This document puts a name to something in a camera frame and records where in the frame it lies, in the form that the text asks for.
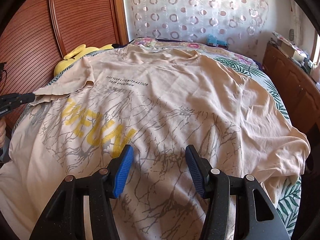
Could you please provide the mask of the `person's left hand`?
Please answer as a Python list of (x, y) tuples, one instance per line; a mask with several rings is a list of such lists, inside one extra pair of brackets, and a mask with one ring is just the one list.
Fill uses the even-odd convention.
[(5, 118), (2, 117), (0, 119), (0, 148), (4, 146), (5, 137), (6, 137), (6, 122), (5, 122)]

